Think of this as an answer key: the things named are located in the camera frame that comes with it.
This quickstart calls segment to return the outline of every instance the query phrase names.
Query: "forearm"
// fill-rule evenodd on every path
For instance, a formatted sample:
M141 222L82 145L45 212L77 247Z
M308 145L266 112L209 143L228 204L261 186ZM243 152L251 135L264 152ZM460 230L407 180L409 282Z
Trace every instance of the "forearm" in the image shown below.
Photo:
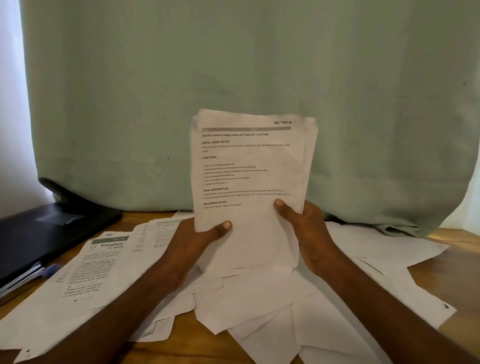
M314 272L340 296L394 363L478 363L385 291L336 246Z
M160 259L132 286L35 363L110 363L124 342L179 284Z

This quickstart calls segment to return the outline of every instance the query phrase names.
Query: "hand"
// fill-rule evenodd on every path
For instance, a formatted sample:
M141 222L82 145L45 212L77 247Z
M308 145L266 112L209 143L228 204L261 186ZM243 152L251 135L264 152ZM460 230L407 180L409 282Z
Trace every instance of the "hand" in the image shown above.
M232 223L225 221L208 231L196 232L194 218L182 221L159 263L168 267L178 279L177 287L181 287L188 273L200 258L204 250L215 240L220 239L232 229Z
M327 230L321 210L305 201L303 213L298 214L280 199L275 200L274 207L292 225L308 269L320 275L321 264L328 260L329 253L340 252Z

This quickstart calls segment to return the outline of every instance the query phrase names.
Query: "wooden table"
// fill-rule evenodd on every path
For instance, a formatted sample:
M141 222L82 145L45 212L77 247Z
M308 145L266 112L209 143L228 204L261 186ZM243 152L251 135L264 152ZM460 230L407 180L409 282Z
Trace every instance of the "wooden table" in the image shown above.
M109 231L132 231L141 223L171 213L123 213ZM437 229L429 239L451 245L445 253L419 263L409 270L416 283L458 312L440 331L480 358L480 237L464 230ZM65 264L78 254L79 245L56 260ZM0 307L0 319L28 297L37 287ZM195 319L194 312L175 318L172 334L166 341L136 343L119 354L125 364L243 364L253 363L247 353L226 332L212 334ZM302 363L297 356L294 364Z

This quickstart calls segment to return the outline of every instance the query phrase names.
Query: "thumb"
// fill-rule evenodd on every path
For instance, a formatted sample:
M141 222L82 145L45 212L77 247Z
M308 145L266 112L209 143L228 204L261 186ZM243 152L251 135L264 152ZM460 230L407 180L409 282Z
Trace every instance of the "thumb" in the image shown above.
M217 226L212 227L208 231L202 232L202 237L204 238L207 244L214 242L215 240L220 239L221 237L225 236L227 232L232 230L232 223L231 221L225 221Z
M274 206L278 214L295 227L301 215L293 211L290 206L280 199L275 200Z

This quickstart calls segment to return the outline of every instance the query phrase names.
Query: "green curtain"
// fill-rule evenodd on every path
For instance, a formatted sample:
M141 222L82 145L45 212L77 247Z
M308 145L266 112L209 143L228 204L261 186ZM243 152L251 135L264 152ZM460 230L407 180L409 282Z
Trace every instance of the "green curtain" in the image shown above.
M479 146L478 0L24 0L39 177L129 211L192 207L198 109L318 123L307 198L424 236Z

